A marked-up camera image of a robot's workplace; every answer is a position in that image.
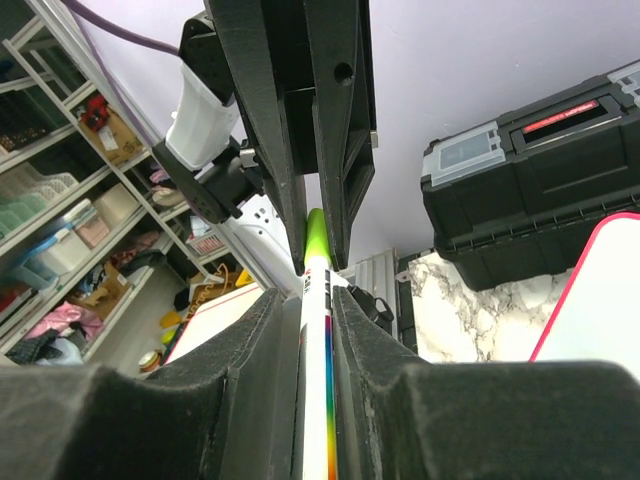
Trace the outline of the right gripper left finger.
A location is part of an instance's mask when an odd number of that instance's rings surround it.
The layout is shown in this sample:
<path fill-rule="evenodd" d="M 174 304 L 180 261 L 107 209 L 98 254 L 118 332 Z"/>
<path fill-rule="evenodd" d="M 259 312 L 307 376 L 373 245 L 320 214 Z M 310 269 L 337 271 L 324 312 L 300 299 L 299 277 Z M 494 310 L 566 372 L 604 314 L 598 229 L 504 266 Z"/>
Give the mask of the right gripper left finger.
<path fill-rule="evenodd" d="M 289 479 L 301 303 L 264 292 L 145 379 L 101 365 L 1 371 L 5 479 Z"/>

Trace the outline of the green marker cap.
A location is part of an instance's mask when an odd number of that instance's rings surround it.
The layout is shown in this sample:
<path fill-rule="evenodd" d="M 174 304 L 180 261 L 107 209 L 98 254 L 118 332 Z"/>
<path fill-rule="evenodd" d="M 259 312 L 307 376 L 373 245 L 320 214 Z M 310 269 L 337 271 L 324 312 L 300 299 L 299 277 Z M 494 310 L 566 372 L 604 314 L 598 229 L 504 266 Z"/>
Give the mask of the green marker cap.
<path fill-rule="evenodd" d="M 320 208 L 313 208 L 307 218 L 304 264 L 309 265 L 314 258 L 323 258 L 331 262 L 325 215 Z"/>

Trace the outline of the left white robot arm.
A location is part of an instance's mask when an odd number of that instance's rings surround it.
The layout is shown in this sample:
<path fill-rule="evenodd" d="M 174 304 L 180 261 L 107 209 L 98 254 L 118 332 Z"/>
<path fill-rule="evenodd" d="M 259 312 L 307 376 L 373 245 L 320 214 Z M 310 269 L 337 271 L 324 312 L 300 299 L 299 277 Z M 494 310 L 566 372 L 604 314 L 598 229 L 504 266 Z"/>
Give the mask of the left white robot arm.
<path fill-rule="evenodd" d="M 267 196 L 286 233 L 285 264 L 303 270 L 305 179 L 319 178 L 336 270 L 374 177 L 376 125 L 370 9 L 365 1 L 209 1 L 178 50 L 183 90 L 152 149 L 213 224 Z"/>

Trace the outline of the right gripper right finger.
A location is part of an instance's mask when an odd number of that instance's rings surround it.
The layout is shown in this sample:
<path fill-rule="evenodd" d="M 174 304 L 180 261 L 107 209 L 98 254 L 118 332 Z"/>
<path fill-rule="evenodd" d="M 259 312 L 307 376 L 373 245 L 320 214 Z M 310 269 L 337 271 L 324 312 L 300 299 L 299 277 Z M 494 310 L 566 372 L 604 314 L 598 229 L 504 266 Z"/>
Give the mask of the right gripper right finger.
<path fill-rule="evenodd" d="M 604 362 L 431 364 L 333 292 L 342 479 L 635 479 L 639 386 Z"/>

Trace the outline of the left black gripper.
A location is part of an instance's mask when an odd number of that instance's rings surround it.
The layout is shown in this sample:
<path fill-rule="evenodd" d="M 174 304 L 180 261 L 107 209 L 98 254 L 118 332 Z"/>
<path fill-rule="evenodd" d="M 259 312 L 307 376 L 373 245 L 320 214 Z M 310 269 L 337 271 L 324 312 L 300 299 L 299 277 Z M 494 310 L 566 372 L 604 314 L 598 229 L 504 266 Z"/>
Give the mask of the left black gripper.
<path fill-rule="evenodd" d="M 332 263 L 346 268 L 353 223 L 375 173 L 369 3 L 209 1 L 207 10 L 295 273 L 303 274 L 306 242 L 300 175 L 317 168 Z"/>

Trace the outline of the white marker pen body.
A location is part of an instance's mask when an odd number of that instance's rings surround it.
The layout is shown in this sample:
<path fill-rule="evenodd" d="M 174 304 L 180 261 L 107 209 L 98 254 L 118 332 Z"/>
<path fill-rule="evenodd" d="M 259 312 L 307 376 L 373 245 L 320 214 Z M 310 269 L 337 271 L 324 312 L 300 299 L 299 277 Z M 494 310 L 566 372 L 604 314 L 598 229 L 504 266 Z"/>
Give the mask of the white marker pen body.
<path fill-rule="evenodd" d="M 329 261 L 307 261 L 300 317 L 294 477 L 338 476 Z"/>

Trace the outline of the pink-framed whiteboard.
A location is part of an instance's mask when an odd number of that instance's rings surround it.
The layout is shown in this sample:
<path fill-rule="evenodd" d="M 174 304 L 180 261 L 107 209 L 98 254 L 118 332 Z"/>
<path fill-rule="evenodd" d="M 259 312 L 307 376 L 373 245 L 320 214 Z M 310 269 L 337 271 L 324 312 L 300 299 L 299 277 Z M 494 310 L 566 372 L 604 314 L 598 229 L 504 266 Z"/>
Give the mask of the pink-framed whiteboard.
<path fill-rule="evenodd" d="M 530 360 L 599 360 L 639 374 L 639 216 L 591 233 Z"/>

